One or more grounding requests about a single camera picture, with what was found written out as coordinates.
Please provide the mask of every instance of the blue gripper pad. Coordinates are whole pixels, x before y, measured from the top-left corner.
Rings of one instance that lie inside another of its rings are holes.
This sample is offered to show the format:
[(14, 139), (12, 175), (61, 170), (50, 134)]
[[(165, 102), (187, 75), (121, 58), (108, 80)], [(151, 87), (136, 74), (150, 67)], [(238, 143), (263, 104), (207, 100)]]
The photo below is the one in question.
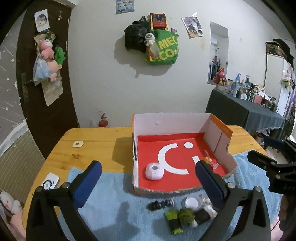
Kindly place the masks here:
[(72, 198), (76, 210), (85, 205), (101, 174), (101, 163), (92, 161), (87, 169), (73, 180), (72, 185), (75, 187), (75, 190), (73, 190)]
[(204, 161), (196, 163), (195, 174), (213, 206), (223, 209), (223, 200), (227, 196), (226, 183), (223, 179), (218, 174), (214, 173)]

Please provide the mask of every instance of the red picture frame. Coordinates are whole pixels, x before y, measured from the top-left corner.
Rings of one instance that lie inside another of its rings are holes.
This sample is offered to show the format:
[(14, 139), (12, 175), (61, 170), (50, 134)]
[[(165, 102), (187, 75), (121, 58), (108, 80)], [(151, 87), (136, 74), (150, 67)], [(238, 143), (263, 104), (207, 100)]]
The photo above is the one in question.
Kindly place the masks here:
[(153, 28), (165, 28), (166, 18), (164, 13), (150, 13), (153, 22)]

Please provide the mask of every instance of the red paper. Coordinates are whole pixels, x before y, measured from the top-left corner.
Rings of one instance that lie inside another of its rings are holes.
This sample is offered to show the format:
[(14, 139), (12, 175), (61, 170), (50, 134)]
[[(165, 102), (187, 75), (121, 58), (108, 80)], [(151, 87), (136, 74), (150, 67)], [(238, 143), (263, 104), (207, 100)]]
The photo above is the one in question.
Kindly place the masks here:
[[(213, 162), (217, 163), (217, 158), (203, 137), (204, 133), (138, 136), (139, 188), (170, 192), (200, 186), (201, 184), (195, 175), (195, 162), (192, 157), (198, 156), (200, 160), (203, 160), (209, 156)], [(190, 149), (185, 148), (184, 144), (187, 142), (192, 143), (193, 147)], [(161, 180), (148, 180), (145, 175), (147, 165), (153, 162), (157, 163), (159, 151), (163, 147), (174, 143), (178, 147), (169, 149), (165, 154), (165, 160), (174, 168), (187, 169), (189, 174), (173, 174), (165, 170)], [(228, 173), (221, 165), (214, 172), (220, 176)]]

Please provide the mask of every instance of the metal screw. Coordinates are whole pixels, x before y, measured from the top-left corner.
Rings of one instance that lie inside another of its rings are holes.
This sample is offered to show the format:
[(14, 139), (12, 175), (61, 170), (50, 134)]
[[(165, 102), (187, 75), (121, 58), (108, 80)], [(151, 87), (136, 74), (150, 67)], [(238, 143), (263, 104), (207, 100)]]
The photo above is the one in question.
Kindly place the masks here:
[(259, 187), (259, 186), (255, 186), (255, 190), (256, 190), (257, 192), (261, 192), (261, 191), (262, 191), (262, 188)]
[(65, 182), (62, 184), (62, 188), (68, 188), (70, 186), (70, 183)]
[(36, 192), (41, 192), (42, 189), (43, 189), (43, 187), (40, 186), (40, 187), (37, 187), (37, 188), (35, 189), (35, 191), (36, 191)]
[(235, 188), (235, 184), (234, 183), (227, 183), (227, 186), (231, 189)]

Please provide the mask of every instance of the green shopping bag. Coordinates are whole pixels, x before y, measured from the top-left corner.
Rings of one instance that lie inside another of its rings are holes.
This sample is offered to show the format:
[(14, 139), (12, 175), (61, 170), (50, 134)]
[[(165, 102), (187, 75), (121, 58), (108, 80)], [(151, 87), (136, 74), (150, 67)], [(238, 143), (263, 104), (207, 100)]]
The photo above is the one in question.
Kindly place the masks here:
[(177, 60), (179, 49), (178, 49), (178, 36), (177, 34), (167, 30), (153, 30), (156, 33), (157, 38), (155, 44), (157, 44), (160, 53), (154, 57), (150, 54), (149, 48), (146, 50), (145, 61), (150, 65), (161, 65), (161, 64), (174, 64)]

